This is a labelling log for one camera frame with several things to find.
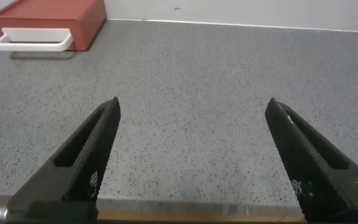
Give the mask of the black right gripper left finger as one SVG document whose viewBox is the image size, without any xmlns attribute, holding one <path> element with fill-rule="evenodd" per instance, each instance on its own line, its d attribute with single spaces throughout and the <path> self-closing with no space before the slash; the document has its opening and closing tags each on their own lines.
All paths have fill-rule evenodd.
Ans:
<svg viewBox="0 0 358 224">
<path fill-rule="evenodd" d="M 120 118 L 117 97 L 99 105 L 9 199 L 7 218 L 96 218 L 96 201 Z"/>
</svg>

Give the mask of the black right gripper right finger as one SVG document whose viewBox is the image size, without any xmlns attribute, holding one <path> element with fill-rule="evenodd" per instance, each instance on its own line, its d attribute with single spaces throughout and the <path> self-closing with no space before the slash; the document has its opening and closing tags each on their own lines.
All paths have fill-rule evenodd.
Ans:
<svg viewBox="0 0 358 224">
<path fill-rule="evenodd" d="M 265 119 L 306 221 L 358 223 L 358 165 L 274 98 Z"/>
</svg>

